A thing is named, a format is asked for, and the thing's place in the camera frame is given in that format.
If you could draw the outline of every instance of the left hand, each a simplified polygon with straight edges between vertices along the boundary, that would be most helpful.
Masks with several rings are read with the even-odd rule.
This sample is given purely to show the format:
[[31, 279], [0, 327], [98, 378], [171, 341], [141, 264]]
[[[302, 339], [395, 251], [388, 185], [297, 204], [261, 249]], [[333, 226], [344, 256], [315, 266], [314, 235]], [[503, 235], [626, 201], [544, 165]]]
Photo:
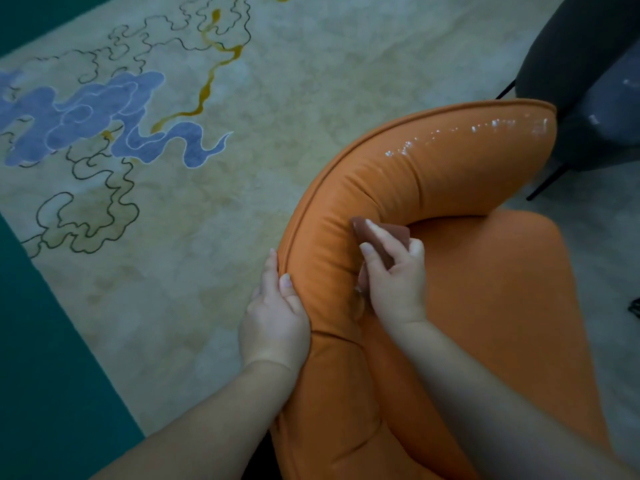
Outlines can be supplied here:
[[307, 359], [311, 327], [288, 274], [278, 279], [278, 257], [271, 250], [260, 286], [240, 323], [238, 339], [243, 368], [258, 361], [283, 365], [297, 377]]

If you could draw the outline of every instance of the brown sponge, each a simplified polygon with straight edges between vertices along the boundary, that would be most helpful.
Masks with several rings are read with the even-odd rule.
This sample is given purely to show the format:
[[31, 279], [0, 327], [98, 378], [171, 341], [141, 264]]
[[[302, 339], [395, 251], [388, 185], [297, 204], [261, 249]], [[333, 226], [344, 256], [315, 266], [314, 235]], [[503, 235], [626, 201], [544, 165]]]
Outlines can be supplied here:
[[[373, 249], [380, 255], [382, 263], [384, 263], [387, 269], [390, 269], [394, 265], [394, 259], [389, 256], [388, 252], [382, 247], [382, 243], [378, 240], [376, 235], [367, 225], [364, 217], [352, 217], [349, 219], [353, 225], [353, 231], [356, 234], [356, 241], [358, 245], [363, 242], [368, 242], [373, 246]], [[389, 234], [395, 237], [398, 241], [402, 242], [404, 247], [409, 249], [409, 227], [397, 226], [394, 224], [378, 224], [382, 229], [386, 230]], [[369, 274], [367, 272], [367, 266], [364, 264], [360, 269], [358, 275], [358, 288], [364, 296], [369, 296]]]

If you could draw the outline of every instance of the beige carpet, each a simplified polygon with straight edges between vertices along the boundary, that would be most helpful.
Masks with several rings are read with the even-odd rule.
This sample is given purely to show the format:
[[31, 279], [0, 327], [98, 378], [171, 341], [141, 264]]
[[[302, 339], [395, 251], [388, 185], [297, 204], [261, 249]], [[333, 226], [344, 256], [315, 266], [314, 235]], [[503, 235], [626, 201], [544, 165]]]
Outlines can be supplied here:
[[[22, 71], [5, 100], [50, 86], [67, 103], [59, 128], [42, 113], [0, 135], [21, 165], [0, 166], [0, 211], [144, 432], [236, 373], [262, 261], [325, 163], [389, 119], [495, 97], [560, 1], [114, 0], [0, 61]], [[232, 132], [224, 151], [188, 168], [178, 137], [135, 158], [101, 92], [126, 72], [164, 74], [138, 101], [144, 142], [191, 122], [196, 149]], [[78, 129], [91, 98], [97, 134]], [[47, 154], [34, 165], [18, 141]]]

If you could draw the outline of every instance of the dark gray upholstered chair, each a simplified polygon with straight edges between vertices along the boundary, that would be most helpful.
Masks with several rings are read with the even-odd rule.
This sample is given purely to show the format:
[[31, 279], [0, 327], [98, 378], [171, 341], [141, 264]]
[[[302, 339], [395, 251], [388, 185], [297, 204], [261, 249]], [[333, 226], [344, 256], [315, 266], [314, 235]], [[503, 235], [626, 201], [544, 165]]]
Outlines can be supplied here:
[[640, 160], [640, 0], [564, 0], [498, 99], [513, 87], [558, 110], [562, 165], [527, 200], [568, 170]]

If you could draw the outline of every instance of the finger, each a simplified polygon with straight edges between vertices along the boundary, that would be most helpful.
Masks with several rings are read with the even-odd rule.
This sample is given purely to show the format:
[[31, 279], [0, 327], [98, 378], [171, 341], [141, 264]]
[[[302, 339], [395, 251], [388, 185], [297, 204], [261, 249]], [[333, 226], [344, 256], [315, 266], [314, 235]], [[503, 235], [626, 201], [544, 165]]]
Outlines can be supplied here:
[[373, 249], [373, 246], [370, 243], [363, 242], [360, 245], [360, 250], [364, 256], [364, 262], [367, 263], [367, 271], [370, 276], [382, 276], [384, 274], [388, 274], [387, 268], [384, 263], [382, 263], [382, 259], [380, 259], [380, 255], [375, 249]]
[[288, 273], [283, 274], [280, 277], [280, 294], [289, 304], [293, 313], [299, 316], [307, 314], [304, 306], [302, 306], [300, 298], [298, 297], [298, 293], [296, 293], [296, 290], [293, 288], [293, 283], [291, 282], [291, 277]]
[[424, 262], [424, 244], [420, 239], [409, 239], [409, 254]]
[[373, 224], [369, 219], [367, 219], [367, 225], [380, 240], [385, 251], [389, 253], [389, 256], [391, 256], [396, 263], [407, 261], [409, 252], [404, 248], [402, 242], [398, 241], [386, 230], [382, 229], [382, 227]]
[[258, 295], [260, 295], [260, 286], [256, 286], [253, 292], [251, 293], [251, 301], [258, 298]]
[[273, 249], [269, 251], [269, 257], [264, 262], [260, 289], [265, 296], [278, 292], [278, 256]]

